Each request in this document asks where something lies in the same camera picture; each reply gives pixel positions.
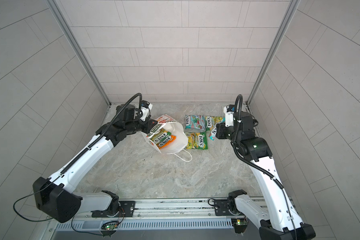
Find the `teal green candy bag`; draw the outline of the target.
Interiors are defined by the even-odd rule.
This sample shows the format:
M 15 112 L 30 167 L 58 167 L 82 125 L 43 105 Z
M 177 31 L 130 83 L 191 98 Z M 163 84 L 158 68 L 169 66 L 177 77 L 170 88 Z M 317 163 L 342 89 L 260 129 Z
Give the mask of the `teal green candy bag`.
M 214 126 L 210 132 L 209 138 L 213 141 L 216 138 L 217 126 Z

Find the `green spring tea candy bag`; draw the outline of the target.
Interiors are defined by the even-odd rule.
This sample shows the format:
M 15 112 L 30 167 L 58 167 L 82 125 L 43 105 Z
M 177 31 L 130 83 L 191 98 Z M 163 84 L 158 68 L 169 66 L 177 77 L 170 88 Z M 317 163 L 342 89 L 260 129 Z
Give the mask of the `green spring tea candy bag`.
M 188 137 L 188 144 L 186 149 L 196 149 L 196 150 L 207 150 L 208 142 L 206 132 L 203 133 L 186 133 Z

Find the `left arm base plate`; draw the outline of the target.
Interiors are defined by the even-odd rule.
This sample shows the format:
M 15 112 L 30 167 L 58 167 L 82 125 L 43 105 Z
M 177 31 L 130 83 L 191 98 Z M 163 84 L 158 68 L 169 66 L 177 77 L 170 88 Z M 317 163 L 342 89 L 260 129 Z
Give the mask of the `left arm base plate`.
M 132 217 L 135 210 L 135 201 L 119 201 L 118 205 L 111 203 L 107 210 L 92 211 L 92 218 Z

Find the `white paper bag red print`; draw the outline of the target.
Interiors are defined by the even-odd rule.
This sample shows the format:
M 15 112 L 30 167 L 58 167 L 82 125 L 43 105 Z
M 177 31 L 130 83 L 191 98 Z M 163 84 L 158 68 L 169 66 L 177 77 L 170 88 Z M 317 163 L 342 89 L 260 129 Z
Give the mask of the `white paper bag red print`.
M 162 115 L 156 119 L 158 124 L 148 134 L 144 134 L 145 141 L 161 154 L 175 155 L 184 162 L 191 162 L 193 157 L 186 151 L 188 137 L 184 127 L 169 115 Z

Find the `mint blossom candy bag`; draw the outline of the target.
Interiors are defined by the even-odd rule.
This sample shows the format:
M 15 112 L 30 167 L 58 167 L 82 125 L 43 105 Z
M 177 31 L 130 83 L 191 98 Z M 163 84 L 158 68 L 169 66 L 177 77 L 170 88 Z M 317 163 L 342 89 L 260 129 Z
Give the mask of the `mint blossom candy bag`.
M 186 115 L 185 130 L 187 132 L 205 132 L 206 121 L 203 115 Z

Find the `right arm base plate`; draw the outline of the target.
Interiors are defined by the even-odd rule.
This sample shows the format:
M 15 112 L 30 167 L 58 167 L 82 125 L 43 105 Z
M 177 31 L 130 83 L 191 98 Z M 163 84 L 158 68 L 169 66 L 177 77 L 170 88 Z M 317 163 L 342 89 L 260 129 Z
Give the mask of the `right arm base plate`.
M 234 216 L 229 209 L 227 199 L 209 199 L 208 204 L 214 208 L 216 216 Z

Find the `spring tea candy bag yellow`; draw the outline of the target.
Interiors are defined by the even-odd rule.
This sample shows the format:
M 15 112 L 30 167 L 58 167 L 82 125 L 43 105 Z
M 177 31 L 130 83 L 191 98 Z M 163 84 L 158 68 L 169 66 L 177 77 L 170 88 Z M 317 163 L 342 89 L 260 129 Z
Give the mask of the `spring tea candy bag yellow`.
M 225 121 L 224 117 L 220 116 L 205 116 L 206 130 L 211 131 L 217 124 Z

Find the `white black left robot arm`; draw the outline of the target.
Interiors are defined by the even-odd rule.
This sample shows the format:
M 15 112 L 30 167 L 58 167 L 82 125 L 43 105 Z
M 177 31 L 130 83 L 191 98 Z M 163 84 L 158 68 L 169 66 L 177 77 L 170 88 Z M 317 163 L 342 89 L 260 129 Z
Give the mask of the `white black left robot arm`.
M 75 195 L 74 191 L 89 170 L 128 135 L 150 133 L 157 125 L 151 119 L 153 105 L 142 101 L 139 107 L 117 106 L 117 113 L 101 126 L 73 159 L 49 178 L 38 178 L 33 183 L 36 207 L 60 223 L 71 220 L 76 214 L 91 212 L 94 217 L 114 217 L 121 211 L 119 197 L 110 191 Z

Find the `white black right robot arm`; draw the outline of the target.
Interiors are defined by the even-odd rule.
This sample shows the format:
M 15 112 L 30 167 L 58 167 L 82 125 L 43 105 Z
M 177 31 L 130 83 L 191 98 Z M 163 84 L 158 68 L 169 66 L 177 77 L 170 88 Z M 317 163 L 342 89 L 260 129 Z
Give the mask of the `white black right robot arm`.
M 229 193 L 230 211 L 244 214 L 259 229 L 262 240 L 311 240 L 315 230 L 304 223 L 289 200 L 267 141 L 255 135 L 256 124 L 247 112 L 228 112 L 225 121 L 217 124 L 216 137 L 230 140 L 236 157 L 250 167 L 268 208 L 264 210 L 237 190 Z

